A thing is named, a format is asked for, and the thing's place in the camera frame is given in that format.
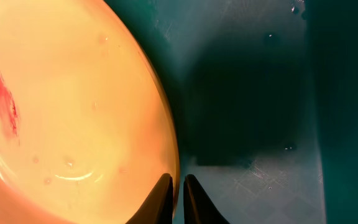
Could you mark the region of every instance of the teal plastic surface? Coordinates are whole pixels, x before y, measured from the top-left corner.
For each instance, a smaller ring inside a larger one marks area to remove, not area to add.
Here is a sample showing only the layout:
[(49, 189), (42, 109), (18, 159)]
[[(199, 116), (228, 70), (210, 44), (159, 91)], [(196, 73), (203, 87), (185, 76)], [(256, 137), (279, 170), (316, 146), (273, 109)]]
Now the teal plastic surface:
[(358, 0), (106, 2), (162, 81), (182, 182), (232, 224), (358, 223)]

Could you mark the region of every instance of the bubble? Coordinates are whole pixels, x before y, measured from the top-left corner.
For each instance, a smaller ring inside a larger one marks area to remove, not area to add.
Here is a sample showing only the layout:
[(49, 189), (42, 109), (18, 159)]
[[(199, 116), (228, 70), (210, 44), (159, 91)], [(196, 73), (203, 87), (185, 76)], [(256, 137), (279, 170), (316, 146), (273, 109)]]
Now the bubble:
[(39, 161), (40, 161), (40, 160), (38, 159), (37, 156), (34, 156), (34, 157), (32, 158), (32, 162), (33, 162), (34, 164), (38, 164)]
[(103, 44), (105, 44), (108, 40), (109, 40), (109, 38), (106, 37), (105, 35), (103, 35), (103, 34), (100, 34), (100, 35), (99, 35), (99, 44), (103, 45)]
[(65, 163), (65, 165), (66, 165), (67, 167), (69, 167), (69, 168), (71, 168), (71, 169), (73, 168), (74, 159), (72, 159), (72, 158), (66, 156), (66, 157), (63, 158), (63, 160), (64, 160), (64, 163)]
[(44, 185), (50, 185), (51, 182), (52, 182), (52, 179), (50, 177), (47, 177), (44, 179)]

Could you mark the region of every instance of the red stain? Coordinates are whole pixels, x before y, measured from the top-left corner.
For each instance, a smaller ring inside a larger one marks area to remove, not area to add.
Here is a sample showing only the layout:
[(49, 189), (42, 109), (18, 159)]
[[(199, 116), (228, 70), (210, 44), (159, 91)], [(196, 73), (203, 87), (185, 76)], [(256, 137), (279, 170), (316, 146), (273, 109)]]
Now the red stain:
[(12, 93), (4, 83), (0, 72), (0, 119), (6, 138), (14, 138), (18, 135), (19, 113), (13, 100)]

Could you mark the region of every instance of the water droplet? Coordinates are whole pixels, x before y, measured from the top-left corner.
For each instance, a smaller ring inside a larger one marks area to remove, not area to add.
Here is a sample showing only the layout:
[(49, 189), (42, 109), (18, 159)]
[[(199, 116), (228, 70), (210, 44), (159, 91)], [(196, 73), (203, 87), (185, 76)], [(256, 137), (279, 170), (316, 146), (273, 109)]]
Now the water droplet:
[(50, 185), (51, 181), (52, 181), (52, 179), (50, 177), (47, 177), (47, 178), (44, 179), (44, 184), (45, 185)]
[(294, 15), (297, 15), (299, 13), (298, 7), (292, 5), (291, 12), (294, 13)]
[(34, 156), (34, 157), (32, 158), (32, 162), (35, 163), (35, 164), (37, 164), (39, 161), (40, 161), (40, 160), (38, 159), (37, 156)]
[(292, 150), (295, 150), (296, 149), (296, 144), (293, 144), (293, 143), (288, 143), (284, 146), (284, 149), (285, 150), (289, 150), (289, 151), (292, 151)]
[(96, 102), (92, 103), (92, 110), (96, 110)]
[(266, 33), (264, 36), (264, 43), (268, 46), (277, 45), (280, 41), (280, 38), (277, 34), (273, 32)]

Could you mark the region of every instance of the scratch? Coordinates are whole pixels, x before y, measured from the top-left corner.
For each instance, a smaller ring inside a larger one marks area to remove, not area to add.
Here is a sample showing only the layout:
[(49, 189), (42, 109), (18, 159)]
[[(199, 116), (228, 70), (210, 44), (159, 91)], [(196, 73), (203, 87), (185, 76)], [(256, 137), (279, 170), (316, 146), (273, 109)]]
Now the scratch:
[(170, 29), (171, 29), (171, 26), (172, 26), (172, 22), (169, 23), (168, 29), (167, 29), (167, 31), (165, 32), (165, 35), (164, 35), (165, 39), (167, 39), (167, 40), (170, 40), (170, 33), (169, 33), (169, 31), (170, 31)]
[(242, 177), (243, 177), (246, 173), (247, 173), (247, 171), (243, 172), (243, 173), (241, 174), (241, 176), (238, 178), (238, 181), (241, 181)]
[(229, 8), (230, 4), (231, 4), (231, 1), (226, 2), (225, 7), (224, 7), (224, 9), (223, 9), (223, 11), (221, 13), (221, 18), (223, 18), (224, 15), (226, 15), (227, 9)]
[(236, 186), (235, 190), (234, 190), (234, 193), (238, 193), (239, 191), (239, 187), (240, 187), (240, 182), (238, 180), (234, 180), (234, 185)]
[(265, 16), (265, 11), (267, 6), (270, 4), (271, 0), (267, 0), (265, 5), (263, 6), (262, 10), (257, 14), (257, 17), (254, 19), (254, 22), (252, 23), (251, 27), (254, 28), (256, 24), (260, 21), (262, 16)]
[(260, 174), (257, 174), (257, 173), (254, 172), (254, 175), (259, 177), (260, 179), (263, 179), (263, 177)]
[(253, 193), (251, 190), (249, 190), (247, 187), (245, 187), (245, 186), (242, 185), (241, 183), (239, 183), (239, 186), (241, 186), (242, 188), (244, 188), (246, 191), (248, 191), (249, 193), (251, 193), (253, 196), (257, 196), (257, 194)]

